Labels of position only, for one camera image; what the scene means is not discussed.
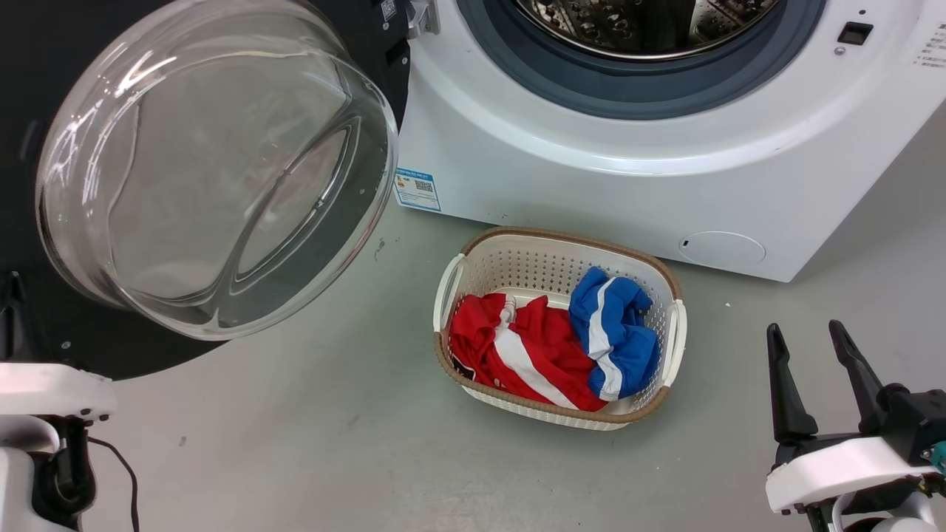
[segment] blue garment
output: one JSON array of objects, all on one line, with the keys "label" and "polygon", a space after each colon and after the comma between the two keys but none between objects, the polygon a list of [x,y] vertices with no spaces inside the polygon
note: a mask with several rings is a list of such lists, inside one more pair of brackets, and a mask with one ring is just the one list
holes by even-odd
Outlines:
[{"label": "blue garment", "polygon": [[598,363],[588,386],[604,400],[633,396],[657,372],[660,341],[644,326],[654,304],[636,282],[608,277],[591,267],[571,293],[571,327],[588,357]]}]

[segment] label sticker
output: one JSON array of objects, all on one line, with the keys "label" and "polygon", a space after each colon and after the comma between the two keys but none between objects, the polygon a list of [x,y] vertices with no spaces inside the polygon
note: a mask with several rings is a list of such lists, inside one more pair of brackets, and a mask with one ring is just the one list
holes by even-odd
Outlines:
[{"label": "label sticker", "polygon": [[440,212],[437,187],[428,173],[398,168],[394,174],[394,191],[399,204]]},{"label": "label sticker", "polygon": [[946,23],[936,23],[921,37],[920,49],[909,58],[910,61],[915,66],[946,70]]},{"label": "label sticker", "polygon": [[391,17],[397,14],[397,6],[394,4],[394,0],[381,2],[381,12],[384,13],[384,22],[391,20]]}]

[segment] black cable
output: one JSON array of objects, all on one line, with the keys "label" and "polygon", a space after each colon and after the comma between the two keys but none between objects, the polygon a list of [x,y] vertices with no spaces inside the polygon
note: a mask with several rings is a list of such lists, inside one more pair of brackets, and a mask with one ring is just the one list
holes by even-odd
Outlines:
[{"label": "black cable", "polygon": [[125,466],[125,470],[128,471],[128,475],[131,477],[131,530],[132,532],[139,532],[138,527],[138,477],[134,476],[134,471],[131,469],[128,461],[125,460],[125,457],[121,455],[121,452],[118,452],[118,449],[114,445],[107,441],[102,441],[98,438],[93,438],[89,436],[89,441],[102,447],[109,448],[115,455],[115,458],[118,458],[118,461],[121,462],[121,465]]}]

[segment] stainless steel drum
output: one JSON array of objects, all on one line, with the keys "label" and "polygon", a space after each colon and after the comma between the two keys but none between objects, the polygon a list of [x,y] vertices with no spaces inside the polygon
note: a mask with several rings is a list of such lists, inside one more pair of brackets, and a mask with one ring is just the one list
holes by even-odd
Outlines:
[{"label": "stainless steel drum", "polygon": [[779,0],[513,0],[556,39],[637,61],[679,59],[735,39]]}]

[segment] white washing machine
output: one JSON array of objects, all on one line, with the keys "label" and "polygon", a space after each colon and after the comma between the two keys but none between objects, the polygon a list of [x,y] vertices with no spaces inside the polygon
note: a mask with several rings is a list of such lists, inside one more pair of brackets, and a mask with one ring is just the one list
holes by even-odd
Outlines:
[{"label": "white washing machine", "polygon": [[700,0],[646,52],[640,1],[430,3],[401,204],[740,274],[790,281],[946,97],[935,0]]}]

